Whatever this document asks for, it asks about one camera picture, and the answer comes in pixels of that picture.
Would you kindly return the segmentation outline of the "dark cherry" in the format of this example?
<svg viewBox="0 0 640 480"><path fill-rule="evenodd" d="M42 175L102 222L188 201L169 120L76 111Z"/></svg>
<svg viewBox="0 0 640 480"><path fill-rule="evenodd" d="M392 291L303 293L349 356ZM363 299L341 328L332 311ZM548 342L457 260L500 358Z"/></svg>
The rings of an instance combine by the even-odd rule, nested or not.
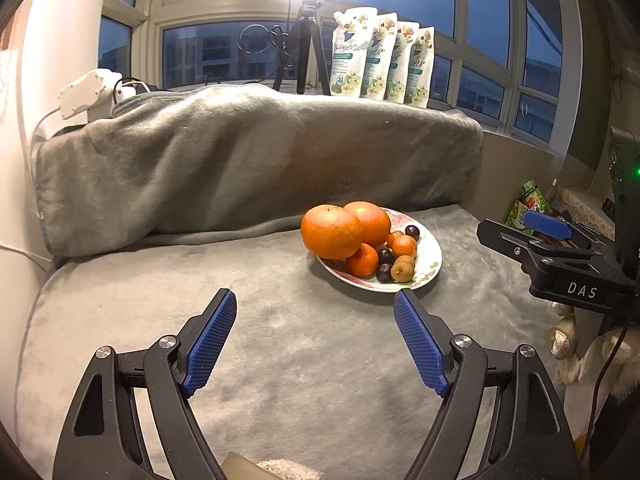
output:
<svg viewBox="0 0 640 480"><path fill-rule="evenodd" d="M382 263L375 271L375 277L380 283L393 283L393 265L389 262Z"/></svg>
<svg viewBox="0 0 640 480"><path fill-rule="evenodd" d="M418 240L420 238L421 232L417 226L413 226L412 224L410 224L410 226L405 227L405 234L411 236L414 240Z"/></svg>
<svg viewBox="0 0 640 480"><path fill-rule="evenodd" d="M395 262L395 259L396 259L396 257L394 255L393 251L388 247L382 247L378 251L378 263L379 264L384 264L384 263L393 264Z"/></svg>

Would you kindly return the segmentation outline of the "mandarin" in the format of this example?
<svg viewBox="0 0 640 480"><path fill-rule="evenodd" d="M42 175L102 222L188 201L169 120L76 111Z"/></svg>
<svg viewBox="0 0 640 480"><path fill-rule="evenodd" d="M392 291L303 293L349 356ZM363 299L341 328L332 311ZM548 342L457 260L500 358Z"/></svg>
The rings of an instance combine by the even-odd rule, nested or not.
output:
<svg viewBox="0 0 640 480"><path fill-rule="evenodd" d="M378 268L378 252L371 245L362 243L345 263L350 275L356 278L370 278Z"/></svg>
<svg viewBox="0 0 640 480"><path fill-rule="evenodd" d="M402 256L414 258L416 256L416 240L407 234L398 235L393 241L392 252L396 258Z"/></svg>

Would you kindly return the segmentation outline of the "brown longan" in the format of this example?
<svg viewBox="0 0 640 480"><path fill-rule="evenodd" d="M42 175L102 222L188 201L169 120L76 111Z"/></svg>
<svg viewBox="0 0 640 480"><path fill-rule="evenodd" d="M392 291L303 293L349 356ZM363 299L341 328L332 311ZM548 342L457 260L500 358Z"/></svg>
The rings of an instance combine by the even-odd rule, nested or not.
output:
<svg viewBox="0 0 640 480"><path fill-rule="evenodd" d="M411 266L414 268L416 266L416 259L408 255L402 255L396 258L394 264L396 264L396 266Z"/></svg>
<svg viewBox="0 0 640 480"><path fill-rule="evenodd" d="M414 272L416 272L416 267L393 264L392 277L396 283L408 283L413 280Z"/></svg>

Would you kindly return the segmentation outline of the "small kumquat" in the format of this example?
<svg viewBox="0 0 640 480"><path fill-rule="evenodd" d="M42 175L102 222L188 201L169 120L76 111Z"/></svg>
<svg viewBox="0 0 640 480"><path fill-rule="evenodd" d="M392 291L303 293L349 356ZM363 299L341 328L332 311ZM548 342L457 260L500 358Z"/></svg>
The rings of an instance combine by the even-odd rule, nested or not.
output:
<svg viewBox="0 0 640 480"><path fill-rule="evenodd" d="M392 248L394 246L394 243L398 239L398 237L401 237L401 236L404 236L404 235L405 235L405 233L402 232L402 231L390 232L390 235L387 237L387 240L386 240L386 246L388 248Z"/></svg>

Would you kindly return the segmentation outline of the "smooth large orange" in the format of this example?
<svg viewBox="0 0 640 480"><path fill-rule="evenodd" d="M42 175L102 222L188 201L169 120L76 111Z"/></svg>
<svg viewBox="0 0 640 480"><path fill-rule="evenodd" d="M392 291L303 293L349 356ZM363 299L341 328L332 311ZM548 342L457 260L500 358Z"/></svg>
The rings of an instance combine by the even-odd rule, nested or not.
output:
<svg viewBox="0 0 640 480"><path fill-rule="evenodd" d="M362 226L362 241L372 247L380 247L386 243L392 228L390 217L378 205L370 202L351 202L344 206L351 212Z"/></svg>

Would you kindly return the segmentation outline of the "speckled large orange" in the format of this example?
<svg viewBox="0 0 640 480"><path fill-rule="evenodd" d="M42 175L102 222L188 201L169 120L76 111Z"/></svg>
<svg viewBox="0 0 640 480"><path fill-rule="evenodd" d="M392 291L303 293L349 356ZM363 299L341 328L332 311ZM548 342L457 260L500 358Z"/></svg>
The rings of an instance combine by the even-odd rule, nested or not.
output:
<svg viewBox="0 0 640 480"><path fill-rule="evenodd" d="M310 252L330 260L346 260L363 241L360 220L352 212L335 205L309 209L300 222L300 235Z"/></svg>

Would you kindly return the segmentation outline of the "green snack bag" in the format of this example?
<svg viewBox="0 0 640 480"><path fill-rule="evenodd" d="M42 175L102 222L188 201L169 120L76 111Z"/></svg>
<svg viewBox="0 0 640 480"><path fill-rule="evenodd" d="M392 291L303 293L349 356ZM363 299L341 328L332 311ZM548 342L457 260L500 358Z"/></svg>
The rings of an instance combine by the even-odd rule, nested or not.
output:
<svg viewBox="0 0 640 480"><path fill-rule="evenodd" d="M534 231L524 224L524 214L527 211L536 211L542 214L550 214L551 212L548 200L534 180L529 180L521 185L520 197L514 200L504 224L509 228L533 235Z"/></svg>

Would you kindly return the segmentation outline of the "white glove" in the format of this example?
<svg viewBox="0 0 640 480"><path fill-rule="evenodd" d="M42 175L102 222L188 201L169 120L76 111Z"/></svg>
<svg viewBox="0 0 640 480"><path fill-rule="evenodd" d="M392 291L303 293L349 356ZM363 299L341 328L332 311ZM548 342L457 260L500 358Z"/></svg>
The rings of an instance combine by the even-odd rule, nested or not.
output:
<svg viewBox="0 0 640 480"><path fill-rule="evenodd" d="M580 358L577 354L578 336L574 309L565 304L552 304L560 319L548 333L548 347L559 362L553 381L568 386L578 382L585 385L596 380L606 360L612 356L622 329L614 328L590 344ZM606 390L616 402L627 399L639 387L639 326L631 325L620 348L603 379L602 390Z"/></svg>

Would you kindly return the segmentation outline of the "white floral plate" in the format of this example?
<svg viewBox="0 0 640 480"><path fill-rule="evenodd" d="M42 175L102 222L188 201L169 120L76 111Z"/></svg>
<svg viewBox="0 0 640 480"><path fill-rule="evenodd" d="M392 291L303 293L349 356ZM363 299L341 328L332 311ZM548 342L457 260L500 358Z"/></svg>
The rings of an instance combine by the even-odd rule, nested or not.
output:
<svg viewBox="0 0 640 480"><path fill-rule="evenodd" d="M416 226L420 231L420 236L416 241L416 267L414 275L407 283L382 283L374 275L370 278L357 278L346 271L346 266L341 261L326 260L317 257L320 264L335 276L338 280L369 292L382 292L382 294L394 294L403 287L416 290L436 278L442 267L442 248L432 232L419 220L390 208L383 207L383 210L390 217L390 223L394 230L404 230L407 226Z"/></svg>

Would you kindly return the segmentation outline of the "grey seat cushion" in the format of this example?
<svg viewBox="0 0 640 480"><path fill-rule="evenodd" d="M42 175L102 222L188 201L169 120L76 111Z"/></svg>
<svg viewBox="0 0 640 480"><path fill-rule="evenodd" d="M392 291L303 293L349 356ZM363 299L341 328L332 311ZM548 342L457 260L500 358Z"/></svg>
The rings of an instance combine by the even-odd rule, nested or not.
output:
<svg viewBox="0 0 640 480"><path fill-rule="evenodd" d="M439 397L424 387L393 299L349 286L297 232L114 252L65 263L35 304L16 393L17 443L49 477L97 348L148 348L218 289L238 314L192 410L218 460L292 460L326 479L400 479Z"/></svg>

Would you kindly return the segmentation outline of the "grey blanket covered backrest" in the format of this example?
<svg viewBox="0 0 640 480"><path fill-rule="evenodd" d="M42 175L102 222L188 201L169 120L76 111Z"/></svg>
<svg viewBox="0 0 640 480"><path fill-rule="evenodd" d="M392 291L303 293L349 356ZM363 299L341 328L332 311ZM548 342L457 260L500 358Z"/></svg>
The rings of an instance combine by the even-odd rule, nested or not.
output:
<svg viewBox="0 0 640 480"><path fill-rule="evenodd" d="M81 258L294 229L320 204L455 204L482 145L458 110L225 84L121 102L41 143L32 168L47 250Z"/></svg>

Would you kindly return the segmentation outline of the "black tripod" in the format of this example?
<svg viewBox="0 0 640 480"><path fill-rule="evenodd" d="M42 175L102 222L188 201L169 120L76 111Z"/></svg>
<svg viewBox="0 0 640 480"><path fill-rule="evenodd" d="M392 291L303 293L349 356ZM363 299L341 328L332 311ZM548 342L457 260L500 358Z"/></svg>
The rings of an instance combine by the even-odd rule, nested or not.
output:
<svg viewBox="0 0 640 480"><path fill-rule="evenodd" d="M296 20L288 32L282 32L280 26L274 26L270 32L272 43L279 52L279 67L274 76L273 90L281 89L285 73L294 67L296 93L304 94L310 52L314 52L322 94L324 96L331 94L321 29L317 20L317 11L320 6L319 0L303 0Z"/></svg>

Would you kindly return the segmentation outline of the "white power adapter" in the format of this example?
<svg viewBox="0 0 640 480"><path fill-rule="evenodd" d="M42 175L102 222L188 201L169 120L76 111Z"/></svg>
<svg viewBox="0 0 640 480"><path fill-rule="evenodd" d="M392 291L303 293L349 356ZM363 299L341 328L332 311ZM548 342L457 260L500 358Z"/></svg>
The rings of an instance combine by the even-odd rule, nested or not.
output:
<svg viewBox="0 0 640 480"><path fill-rule="evenodd" d="M111 117L118 103L135 95L136 87L124 81L121 73L96 68L60 91L58 110L63 120L86 113L88 122L93 122Z"/></svg>

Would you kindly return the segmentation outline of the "window frame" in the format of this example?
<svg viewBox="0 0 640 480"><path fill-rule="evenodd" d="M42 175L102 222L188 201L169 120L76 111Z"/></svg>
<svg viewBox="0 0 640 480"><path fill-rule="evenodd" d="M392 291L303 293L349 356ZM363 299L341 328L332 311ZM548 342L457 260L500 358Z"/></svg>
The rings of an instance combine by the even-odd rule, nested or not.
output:
<svg viewBox="0 0 640 480"><path fill-rule="evenodd" d="M303 0L103 0L98 64L140 90L271 82ZM333 14L372 6L435 29L427 107L565 154L584 62L578 0L319 0L329 82Z"/></svg>

